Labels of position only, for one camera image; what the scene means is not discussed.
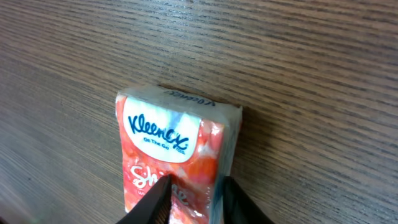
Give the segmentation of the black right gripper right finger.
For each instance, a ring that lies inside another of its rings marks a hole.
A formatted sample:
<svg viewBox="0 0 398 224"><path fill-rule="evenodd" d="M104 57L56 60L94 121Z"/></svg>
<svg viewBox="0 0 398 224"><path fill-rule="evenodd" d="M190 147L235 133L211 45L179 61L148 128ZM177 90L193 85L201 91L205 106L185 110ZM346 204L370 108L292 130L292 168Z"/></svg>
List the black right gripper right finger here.
<svg viewBox="0 0 398 224"><path fill-rule="evenodd" d="M224 224L274 224L231 176L223 180L223 220Z"/></svg>

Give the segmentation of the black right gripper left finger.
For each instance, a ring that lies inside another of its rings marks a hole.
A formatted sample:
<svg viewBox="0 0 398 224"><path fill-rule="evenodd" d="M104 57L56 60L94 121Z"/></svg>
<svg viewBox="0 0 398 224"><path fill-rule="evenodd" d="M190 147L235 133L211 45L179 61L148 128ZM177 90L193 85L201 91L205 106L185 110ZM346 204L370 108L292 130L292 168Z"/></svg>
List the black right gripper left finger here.
<svg viewBox="0 0 398 224"><path fill-rule="evenodd" d="M172 176L161 177L117 224L169 224Z"/></svg>

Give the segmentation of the red Kleenex tissue pack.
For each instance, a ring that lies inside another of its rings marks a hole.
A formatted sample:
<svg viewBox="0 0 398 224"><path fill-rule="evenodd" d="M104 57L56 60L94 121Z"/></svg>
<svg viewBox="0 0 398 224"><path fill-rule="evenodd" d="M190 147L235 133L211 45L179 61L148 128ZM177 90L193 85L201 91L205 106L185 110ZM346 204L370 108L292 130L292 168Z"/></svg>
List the red Kleenex tissue pack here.
<svg viewBox="0 0 398 224"><path fill-rule="evenodd" d="M155 183L172 176L170 223L221 223L243 110L162 86L118 92L124 206L130 212Z"/></svg>

